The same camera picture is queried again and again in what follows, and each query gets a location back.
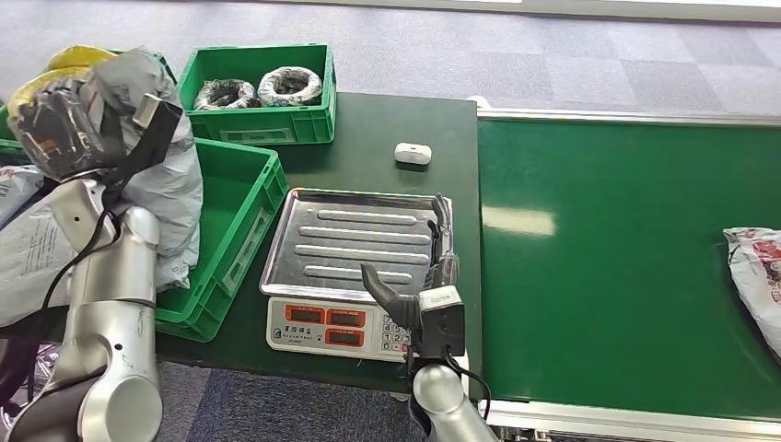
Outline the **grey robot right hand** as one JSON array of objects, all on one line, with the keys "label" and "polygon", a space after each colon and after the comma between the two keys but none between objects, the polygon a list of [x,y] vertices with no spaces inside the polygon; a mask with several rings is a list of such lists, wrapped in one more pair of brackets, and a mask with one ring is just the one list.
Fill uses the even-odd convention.
[{"label": "grey robot right hand", "polygon": [[[459,259],[454,251],[452,214],[448,199],[439,193],[431,202],[436,216],[428,221],[431,233],[431,257],[423,283],[423,289],[455,285],[458,278]],[[380,278],[374,266],[361,264],[362,283],[367,292],[385,310],[394,323],[406,330],[419,328],[419,300],[423,292],[414,296],[400,295]]]}]

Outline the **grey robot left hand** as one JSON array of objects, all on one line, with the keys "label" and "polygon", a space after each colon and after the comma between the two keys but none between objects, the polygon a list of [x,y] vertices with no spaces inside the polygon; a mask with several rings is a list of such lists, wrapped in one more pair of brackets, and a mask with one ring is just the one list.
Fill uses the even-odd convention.
[{"label": "grey robot left hand", "polygon": [[79,92],[82,80],[56,78],[33,91],[7,123],[32,163],[57,181],[94,170],[114,169],[125,157],[122,144],[101,134]]}]

